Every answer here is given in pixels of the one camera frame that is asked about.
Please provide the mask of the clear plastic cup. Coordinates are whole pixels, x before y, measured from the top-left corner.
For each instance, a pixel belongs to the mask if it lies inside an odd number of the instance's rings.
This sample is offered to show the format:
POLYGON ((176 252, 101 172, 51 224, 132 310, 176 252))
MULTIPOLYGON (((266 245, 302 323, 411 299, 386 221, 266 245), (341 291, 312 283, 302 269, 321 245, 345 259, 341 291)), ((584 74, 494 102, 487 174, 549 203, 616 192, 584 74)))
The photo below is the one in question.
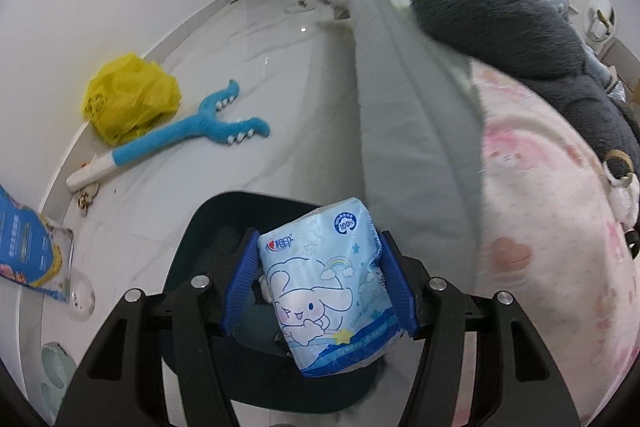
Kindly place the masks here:
POLYGON ((96 292, 86 274, 77 269, 70 272, 68 311, 73 320, 85 322, 96 309, 96 292))

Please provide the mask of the pale green slipper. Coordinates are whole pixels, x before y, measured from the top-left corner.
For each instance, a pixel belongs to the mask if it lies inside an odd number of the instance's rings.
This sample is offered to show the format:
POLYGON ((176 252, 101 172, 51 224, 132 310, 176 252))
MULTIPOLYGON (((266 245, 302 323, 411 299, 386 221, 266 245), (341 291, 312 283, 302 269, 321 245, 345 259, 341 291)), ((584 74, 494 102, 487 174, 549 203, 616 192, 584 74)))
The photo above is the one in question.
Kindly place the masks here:
POLYGON ((45 343, 41 347, 40 361, 42 367, 40 392, 46 409, 46 418, 54 423, 77 365, 56 341, 45 343))

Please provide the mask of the blue snack pouch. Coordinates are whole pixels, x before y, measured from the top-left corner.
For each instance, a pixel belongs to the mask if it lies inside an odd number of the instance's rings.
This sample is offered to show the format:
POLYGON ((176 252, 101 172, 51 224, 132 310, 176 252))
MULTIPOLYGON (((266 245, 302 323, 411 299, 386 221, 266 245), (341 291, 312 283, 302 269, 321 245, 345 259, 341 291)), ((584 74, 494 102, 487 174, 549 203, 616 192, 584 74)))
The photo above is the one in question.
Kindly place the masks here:
POLYGON ((1 276, 67 303, 73 231, 20 204, 4 188, 0 218, 1 276))

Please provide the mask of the blue cartoon tissue pack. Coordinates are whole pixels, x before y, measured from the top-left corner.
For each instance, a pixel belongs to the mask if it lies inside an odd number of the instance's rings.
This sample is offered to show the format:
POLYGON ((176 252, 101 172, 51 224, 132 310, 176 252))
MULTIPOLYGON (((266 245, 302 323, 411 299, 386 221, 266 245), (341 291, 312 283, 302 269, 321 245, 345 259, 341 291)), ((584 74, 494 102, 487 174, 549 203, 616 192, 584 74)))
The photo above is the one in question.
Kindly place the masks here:
POLYGON ((262 293, 305 377, 361 369, 401 336, 380 267, 381 239, 359 199, 262 234, 258 248, 262 293))

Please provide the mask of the yellow plastic bag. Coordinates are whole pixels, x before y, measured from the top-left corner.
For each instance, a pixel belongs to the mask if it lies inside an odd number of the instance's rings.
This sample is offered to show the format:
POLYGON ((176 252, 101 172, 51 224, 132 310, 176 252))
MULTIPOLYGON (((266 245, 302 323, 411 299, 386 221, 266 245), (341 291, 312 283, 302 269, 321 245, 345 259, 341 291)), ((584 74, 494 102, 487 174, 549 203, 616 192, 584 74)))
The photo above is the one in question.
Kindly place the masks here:
POLYGON ((181 99, 175 77, 157 62, 129 53, 104 65, 90 80, 82 115, 105 144, 116 147, 170 119, 181 99))

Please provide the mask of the grey mattress side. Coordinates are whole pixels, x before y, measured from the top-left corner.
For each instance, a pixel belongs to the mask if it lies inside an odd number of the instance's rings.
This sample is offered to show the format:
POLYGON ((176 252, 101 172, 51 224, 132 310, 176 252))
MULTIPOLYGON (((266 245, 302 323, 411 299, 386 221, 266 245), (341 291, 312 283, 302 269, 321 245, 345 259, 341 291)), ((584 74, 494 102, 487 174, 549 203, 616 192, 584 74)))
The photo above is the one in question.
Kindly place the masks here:
POLYGON ((470 60, 410 0, 330 0, 355 38, 367 206, 401 252, 465 293, 482 243, 484 115, 470 60))

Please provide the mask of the dark green trash bin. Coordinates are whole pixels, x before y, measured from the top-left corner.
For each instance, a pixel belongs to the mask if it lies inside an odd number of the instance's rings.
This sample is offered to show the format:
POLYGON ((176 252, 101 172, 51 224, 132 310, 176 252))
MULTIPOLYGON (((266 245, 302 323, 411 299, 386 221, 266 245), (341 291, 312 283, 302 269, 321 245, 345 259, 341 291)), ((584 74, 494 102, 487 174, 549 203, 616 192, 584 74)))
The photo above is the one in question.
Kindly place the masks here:
MULTIPOLYGON (((309 202, 232 191, 198 207, 171 262, 163 291, 173 291, 194 275, 236 251, 248 229, 269 232, 314 210, 309 202)), ((229 398, 263 409, 303 414, 345 410, 373 391, 386 369, 382 359, 356 371, 321 378, 299 372, 286 351, 272 306, 248 294, 242 321, 226 338, 212 338, 216 365, 229 398)))

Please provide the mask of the blue plush slingshot toy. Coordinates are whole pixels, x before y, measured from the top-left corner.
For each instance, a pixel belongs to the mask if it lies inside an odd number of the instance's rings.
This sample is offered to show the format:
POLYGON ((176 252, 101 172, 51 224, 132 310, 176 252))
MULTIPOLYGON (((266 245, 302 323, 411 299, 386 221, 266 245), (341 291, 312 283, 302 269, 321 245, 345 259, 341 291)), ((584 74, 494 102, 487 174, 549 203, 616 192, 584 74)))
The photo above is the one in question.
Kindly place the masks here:
POLYGON ((154 129, 93 159, 66 178, 66 187, 76 193, 120 168, 186 140, 206 138, 218 144, 232 145, 255 135, 267 138, 271 129, 262 118, 252 117, 235 122, 218 118, 221 109, 239 98, 240 92, 239 83, 231 79, 227 87, 206 96, 194 114, 154 129))

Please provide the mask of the dark grey fleece blanket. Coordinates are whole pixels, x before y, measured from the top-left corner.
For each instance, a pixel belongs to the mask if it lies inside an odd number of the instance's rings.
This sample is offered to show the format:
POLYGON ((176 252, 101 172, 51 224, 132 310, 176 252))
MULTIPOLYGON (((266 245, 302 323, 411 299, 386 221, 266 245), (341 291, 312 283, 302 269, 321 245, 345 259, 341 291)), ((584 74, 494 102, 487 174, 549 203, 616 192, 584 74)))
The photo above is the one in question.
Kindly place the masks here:
POLYGON ((551 105, 599 158, 614 150, 615 176, 639 168, 639 127, 611 98, 611 73, 565 15, 567 0, 411 0, 431 38, 504 72, 551 105))

